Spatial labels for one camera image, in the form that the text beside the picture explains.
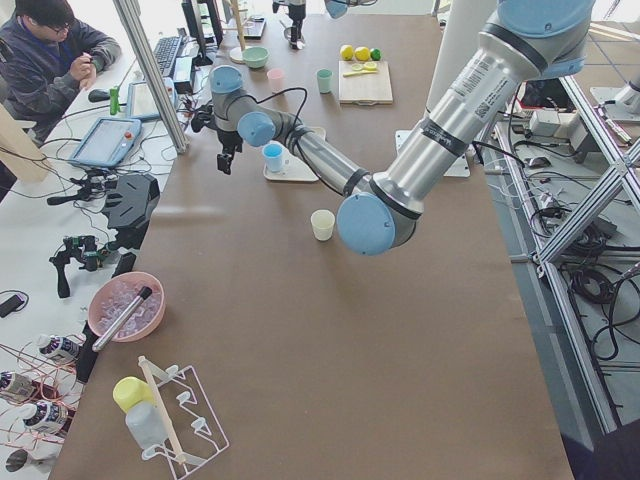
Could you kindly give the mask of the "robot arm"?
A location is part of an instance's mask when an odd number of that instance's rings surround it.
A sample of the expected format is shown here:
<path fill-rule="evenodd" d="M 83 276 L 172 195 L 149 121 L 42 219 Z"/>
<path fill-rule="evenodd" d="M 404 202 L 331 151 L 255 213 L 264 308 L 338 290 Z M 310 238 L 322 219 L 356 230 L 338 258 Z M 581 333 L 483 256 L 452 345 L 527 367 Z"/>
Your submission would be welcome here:
<path fill-rule="evenodd" d="M 580 71 L 593 10 L 591 1 L 500 1 L 478 34 L 478 49 L 438 103 L 410 131 L 396 159 L 370 173 L 295 115 L 262 107 L 243 88 L 234 66 L 214 68 L 211 102 L 198 110 L 194 131 L 208 127 L 223 145 L 218 167 L 229 172 L 244 143 L 284 145 L 336 193 L 343 243 L 379 255 L 407 242 L 423 200 L 521 83 Z"/>
<path fill-rule="evenodd" d="M 344 16 L 349 8 L 372 6 L 376 3 L 376 0 L 331 0 L 325 1 L 324 5 L 330 17 L 337 19 Z M 289 47 L 294 50 L 301 50 L 305 46 L 302 28 L 306 18 L 306 4 L 307 2 L 305 0 L 275 0 L 271 2 L 272 12 L 274 14 L 281 8 L 286 10 L 291 25 L 285 28 L 285 38 L 288 41 Z"/>

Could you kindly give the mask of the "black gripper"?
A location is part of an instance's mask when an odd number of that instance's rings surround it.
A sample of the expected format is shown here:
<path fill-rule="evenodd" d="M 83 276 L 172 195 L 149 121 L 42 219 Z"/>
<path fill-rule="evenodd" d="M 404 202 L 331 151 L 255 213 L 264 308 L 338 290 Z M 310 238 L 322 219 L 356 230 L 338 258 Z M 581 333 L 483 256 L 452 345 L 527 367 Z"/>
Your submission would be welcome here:
<path fill-rule="evenodd" d="M 221 152 L 216 155 L 217 169 L 230 175 L 235 153 L 242 151 L 243 139 L 236 130 L 228 127 L 224 120 L 215 115 L 211 103 L 199 107 L 191 120 L 191 129 L 194 133 L 199 133 L 204 127 L 215 131 L 222 145 Z"/>
<path fill-rule="evenodd" d="M 303 27 L 303 22 L 304 22 L 304 19 L 306 18 L 306 4 L 305 3 L 289 3 L 287 6 L 287 9 L 288 9 L 288 17 L 291 20 L 290 26 L 297 24 Z"/>

